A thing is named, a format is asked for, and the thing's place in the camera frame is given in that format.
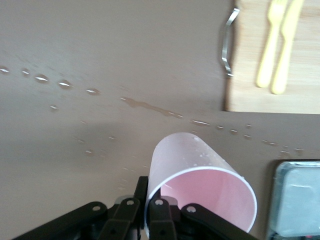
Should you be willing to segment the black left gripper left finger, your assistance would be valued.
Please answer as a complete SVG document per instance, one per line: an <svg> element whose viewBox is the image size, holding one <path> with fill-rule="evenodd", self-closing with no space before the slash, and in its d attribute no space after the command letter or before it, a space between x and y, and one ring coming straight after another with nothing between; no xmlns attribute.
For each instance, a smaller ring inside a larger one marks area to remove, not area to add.
<svg viewBox="0 0 320 240"><path fill-rule="evenodd" d="M133 196L122 196L111 208L93 201L14 240L140 240L148 177L139 177Z"/></svg>

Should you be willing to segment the yellow plastic knife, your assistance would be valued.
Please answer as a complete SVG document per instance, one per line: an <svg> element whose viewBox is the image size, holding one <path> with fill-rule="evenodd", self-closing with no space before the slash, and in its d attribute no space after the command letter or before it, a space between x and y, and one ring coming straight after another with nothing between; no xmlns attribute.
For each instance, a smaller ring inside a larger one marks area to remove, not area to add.
<svg viewBox="0 0 320 240"><path fill-rule="evenodd" d="M274 95L283 94L286 90L293 42L304 1L292 0L282 21L280 32L283 37L283 44L271 84L271 92Z"/></svg>

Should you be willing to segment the wooden cutting board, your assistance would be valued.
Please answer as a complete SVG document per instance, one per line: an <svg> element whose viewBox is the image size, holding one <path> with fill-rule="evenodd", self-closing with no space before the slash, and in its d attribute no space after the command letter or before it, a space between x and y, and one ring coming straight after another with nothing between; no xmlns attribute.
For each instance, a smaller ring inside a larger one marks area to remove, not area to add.
<svg viewBox="0 0 320 240"><path fill-rule="evenodd" d="M320 115L320 0L304 0L290 56L285 92L256 84L270 24L271 0L235 0L225 26L230 65L225 108L230 112Z"/></svg>

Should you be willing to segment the grey digital kitchen scale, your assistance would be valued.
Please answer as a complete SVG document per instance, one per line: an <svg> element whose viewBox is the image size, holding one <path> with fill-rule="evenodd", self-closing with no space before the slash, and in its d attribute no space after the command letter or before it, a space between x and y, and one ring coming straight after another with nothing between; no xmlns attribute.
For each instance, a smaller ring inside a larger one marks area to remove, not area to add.
<svg viewBox="0 0 320 240"><path fill-rule="evenodd" d="M265 240L320 240L320 159L277 165Z"/></svg>

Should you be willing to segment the yellow plastic fork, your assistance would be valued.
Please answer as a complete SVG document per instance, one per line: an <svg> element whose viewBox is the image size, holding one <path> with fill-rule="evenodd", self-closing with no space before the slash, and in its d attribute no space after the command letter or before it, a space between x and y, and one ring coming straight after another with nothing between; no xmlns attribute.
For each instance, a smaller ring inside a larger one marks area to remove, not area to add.
<svg viewBox="0 0 320 240"><path fill-rule="evenodd" d="M271 82L280 26L286 11L287 3L288 0L271 0L269 5L267 12L269 32L256 77L256 85L259 88L266 88Z"/></svg>

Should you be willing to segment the pink plastic cup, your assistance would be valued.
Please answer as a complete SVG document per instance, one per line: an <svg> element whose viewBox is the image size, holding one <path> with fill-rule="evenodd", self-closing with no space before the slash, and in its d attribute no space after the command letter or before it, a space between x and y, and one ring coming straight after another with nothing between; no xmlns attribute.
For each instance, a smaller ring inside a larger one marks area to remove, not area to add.
<svg viewBox="0 0 320 240"><path fill-rule="evenodd" d="M200 137L178 132L155 147L144 209L156 193L177 201L178 208L198 204L249 232L257 217L257 198L239 175Z"/></svg>

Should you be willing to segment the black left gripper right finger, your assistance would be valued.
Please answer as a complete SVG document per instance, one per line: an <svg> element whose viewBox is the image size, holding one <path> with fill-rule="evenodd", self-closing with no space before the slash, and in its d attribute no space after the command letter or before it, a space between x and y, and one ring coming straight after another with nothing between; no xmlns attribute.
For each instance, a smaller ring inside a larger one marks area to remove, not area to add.
<svg viewBox="0 0 320 240"><path fill-rule="evenodd" d="M202 205L178 208L165 198L148 204L149 240L258 240Z"/></svg>

